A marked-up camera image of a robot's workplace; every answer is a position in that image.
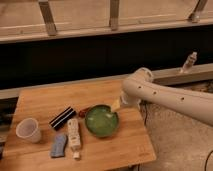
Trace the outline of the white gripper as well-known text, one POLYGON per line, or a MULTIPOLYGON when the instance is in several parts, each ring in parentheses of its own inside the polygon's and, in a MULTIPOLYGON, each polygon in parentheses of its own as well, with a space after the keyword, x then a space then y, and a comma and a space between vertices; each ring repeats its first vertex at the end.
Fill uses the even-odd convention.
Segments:
POLYGON ((116 99, 111 105, 111 111, 116 112, 120 108, 120 105, 127 108, 139 108, 140 99, 122 92, 120 98, 116 99))

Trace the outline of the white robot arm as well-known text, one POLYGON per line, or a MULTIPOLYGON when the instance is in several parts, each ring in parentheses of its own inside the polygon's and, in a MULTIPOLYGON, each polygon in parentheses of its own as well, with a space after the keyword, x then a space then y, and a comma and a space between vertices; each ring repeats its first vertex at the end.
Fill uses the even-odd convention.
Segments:
POLYGON ((111 105, 112 111, 138 107, 149 101, 202 123, 213 126, 213 94, 162 86, 153 82, 148 68, 139 68, 122 82, 122 93, 111 105))

